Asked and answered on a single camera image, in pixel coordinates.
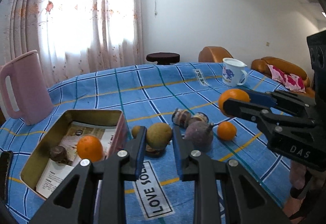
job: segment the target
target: pink curtain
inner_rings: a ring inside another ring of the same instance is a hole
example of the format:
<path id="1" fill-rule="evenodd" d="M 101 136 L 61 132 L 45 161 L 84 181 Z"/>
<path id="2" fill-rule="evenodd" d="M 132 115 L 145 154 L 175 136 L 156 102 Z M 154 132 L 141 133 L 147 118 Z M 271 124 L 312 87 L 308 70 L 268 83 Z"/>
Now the pink curtain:
<path id="1" fill-rule="evenodd" d="M 3 0 L 5 62 L 33 49 L 47 85 L 143 64 L 140 0 Z"/>

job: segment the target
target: orange fruit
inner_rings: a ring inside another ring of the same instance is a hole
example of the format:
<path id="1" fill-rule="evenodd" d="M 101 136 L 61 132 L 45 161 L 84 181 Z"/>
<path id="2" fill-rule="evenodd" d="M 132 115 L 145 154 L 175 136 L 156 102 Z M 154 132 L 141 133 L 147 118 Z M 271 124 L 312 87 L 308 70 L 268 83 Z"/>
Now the orange fruit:
<path id="1" fill-rule="evenodd" d="M 217 127 L 217 135 L 222 140 L 232 140 L 237 134 L 237 128 L 231 122 L 224 121 Z"/>
<path id="2" fill-rule="evenodd" d="M 103 146 L 97 137 L 86 135 L 78 141 L 77 153 L 81 159 L 97 162 L 103 157 Z"/>
<path id="3" fill-rule="evenodd" d="M 224 112 L 223 104 L 229 98 L 233 98 L 233 99 L 244 101 L 244 102 L 250 102 L 250 97 L 245 91 L 240 90 L 240 89 L 226 90 L 224 93 L 222 93 L 220 95 L 220 98 L 218 99 L 218 107 L 221 110 L 222 114 L 227 117 L 232 117 L 232 116 L 229 116 Z"/>

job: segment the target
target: blue plaid tablecloth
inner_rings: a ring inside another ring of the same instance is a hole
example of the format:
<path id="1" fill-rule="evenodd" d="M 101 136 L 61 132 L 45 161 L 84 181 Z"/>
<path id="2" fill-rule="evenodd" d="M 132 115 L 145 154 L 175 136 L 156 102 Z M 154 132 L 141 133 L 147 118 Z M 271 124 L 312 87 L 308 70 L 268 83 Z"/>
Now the blue plaid tablecloth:
<path id="1" fill-rule="evenodd" d="M 198 80 L 194 69 L 201 70 L 205 82 Z M 245 88 L 265 92 L 286 90 L 279 83 L 262 74 L 246 69 L 249 74 Z M 210 122 L 230 121 L 237 127 L 237 137 L 223 142 L 215 137 L 208 155 L 225 161 L 235 158 L 244 165 L 281 207 L 291 185 L 290 160 L 267 149 L 266 137 L 256 124 L 239 118 L 224 116 L 217 105 L 219 96 L 229 89 L 222 82 L 222 64 L 178 63 L 169 66 L 139 65 L 89 73 L 65 80 L 51 87 L 55 107 L 38 124 L 27 126 L 21 119 L 9 119 L 0 129 L 0 151 L 12 150 L 14 158 L 10 170 L 7 207 L 19 223 L 26 224 L 44 202 L 20 180 L 20 172 L 43 135 L 68 109 L 121 109 L 131 130 L 134 125 L 147 128 L 156 122 L 172 125 L 176 108 L 192 113 L 205 113 Z M 181 182 L 176 173 L 172 145 L 160 158 L 145 157 L 146 168 L 160 188 L 160 199 L 166 201 L 164 215 L 148 213 L 137 185 L 125 184 L 127 222 L 131 223 L 192 223 L 194 186 Z M 224 205 L 221 201 L 221 214 Z"/>

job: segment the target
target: dark round stool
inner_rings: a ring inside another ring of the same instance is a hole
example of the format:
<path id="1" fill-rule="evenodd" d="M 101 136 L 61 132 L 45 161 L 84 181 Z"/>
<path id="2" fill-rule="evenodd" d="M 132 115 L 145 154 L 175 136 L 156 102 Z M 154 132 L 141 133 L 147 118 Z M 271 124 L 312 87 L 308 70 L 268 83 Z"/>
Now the dark round stool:
<path id="1" fill-rule="evenodd" d="M 170 65 L 170 63 L 180 62 L 180 55 L 171 52 L 151 53 L 146 56 L 146 60 L 150 62 L 157 61 L 157 65 Z"/>

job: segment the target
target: person's foot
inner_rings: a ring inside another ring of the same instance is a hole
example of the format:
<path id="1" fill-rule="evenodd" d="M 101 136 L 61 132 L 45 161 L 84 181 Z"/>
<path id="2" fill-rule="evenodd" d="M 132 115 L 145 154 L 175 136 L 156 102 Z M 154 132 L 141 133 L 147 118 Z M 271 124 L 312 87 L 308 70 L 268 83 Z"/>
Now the person's foot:
<path id="1" fill-rule="evenodd" d="M 285 213 L 285 215 L 290 217 L 294 213 L 298 212 L 300 209 L 300 206 L 302 204 L 302 201 L 303 201 L 303 199 L 300 200 L 300 199 L 295 199 L 293 197 L 289 197 L 283 207 L 283 212 Z M 293 224 L 298 224 L 302 219 L 303 219 L 302 217 L 299 217 L 295 220 L 291 220 L 291 222 Z"/>

